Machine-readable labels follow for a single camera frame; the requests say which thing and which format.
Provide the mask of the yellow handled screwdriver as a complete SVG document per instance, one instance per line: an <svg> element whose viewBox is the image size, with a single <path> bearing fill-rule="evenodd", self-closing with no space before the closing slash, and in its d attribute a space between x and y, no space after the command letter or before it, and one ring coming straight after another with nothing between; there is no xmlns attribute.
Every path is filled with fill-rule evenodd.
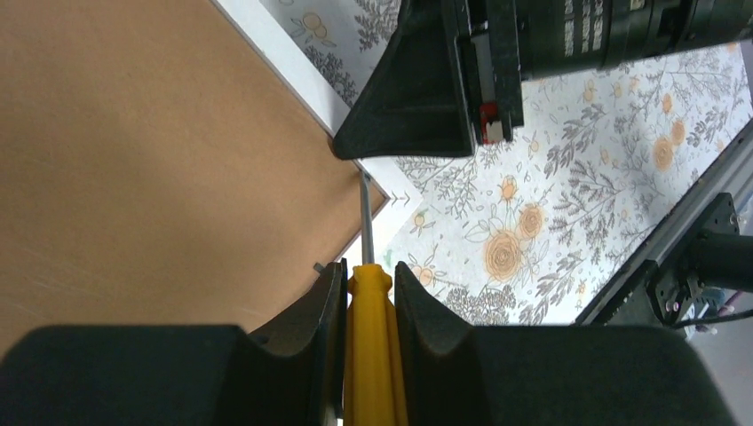
<svg viewBox="0 0 753 426"><path fill-rule="evenodd" d="M407 425L408 409L392 277L375 260L370 176L362 172L361 258L347 281L344 424Z"/></svg>

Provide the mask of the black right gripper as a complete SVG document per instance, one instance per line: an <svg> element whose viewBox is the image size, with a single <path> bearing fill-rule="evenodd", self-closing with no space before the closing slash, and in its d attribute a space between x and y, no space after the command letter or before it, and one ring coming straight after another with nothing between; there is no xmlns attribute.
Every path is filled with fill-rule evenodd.
<svg viewBox="0 0 753 426"><path fill-rule="evenodd" d="M752 3L404 1L383 56L337 129L340 160L463 158L493 122L523 124L521 84L752 38ZM463 79L473 83L471 111Z"/></svg>

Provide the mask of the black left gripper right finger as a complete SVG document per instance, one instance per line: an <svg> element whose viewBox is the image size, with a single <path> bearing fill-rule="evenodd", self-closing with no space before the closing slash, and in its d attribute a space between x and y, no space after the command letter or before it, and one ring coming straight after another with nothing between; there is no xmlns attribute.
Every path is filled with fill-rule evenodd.
<svg viewBox="0 0 753 426"><path fill-rule="evenodd" d="M698 354L658 327L473 326L394 270L412 425L733 425Z"/></svg>

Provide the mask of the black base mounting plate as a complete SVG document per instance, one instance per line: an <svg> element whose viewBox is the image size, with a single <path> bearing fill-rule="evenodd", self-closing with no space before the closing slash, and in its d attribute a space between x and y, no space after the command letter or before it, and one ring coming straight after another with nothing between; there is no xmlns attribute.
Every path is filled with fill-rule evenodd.
<svg viewBox="0 0 753 426"><path fill-rule="evenodd" d="M575 324L679 327L705 288L751 292L752 238L741 219L751 198L747 123Z"/></svg>

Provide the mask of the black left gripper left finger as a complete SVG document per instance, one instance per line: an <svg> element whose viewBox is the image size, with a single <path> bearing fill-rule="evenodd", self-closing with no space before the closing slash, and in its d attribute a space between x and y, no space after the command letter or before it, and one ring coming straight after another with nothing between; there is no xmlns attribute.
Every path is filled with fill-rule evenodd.
<svg viewBox="0 0 753 426"><path fill-rule="evenodd" d="M236 325L37 328L1 363L4 425L334 425L345 262L252 332Z"/></svg>

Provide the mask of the white picture frame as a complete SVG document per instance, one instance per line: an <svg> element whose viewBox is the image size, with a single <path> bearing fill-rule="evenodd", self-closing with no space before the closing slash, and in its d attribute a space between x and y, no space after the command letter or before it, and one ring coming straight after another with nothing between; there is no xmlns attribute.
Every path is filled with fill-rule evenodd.
<svg viewBox="0 0 753 426"><path fill-rule="evenodd" d="M360 227L358 171L208 1L1 4L1 347L234 324Z"/></svg>

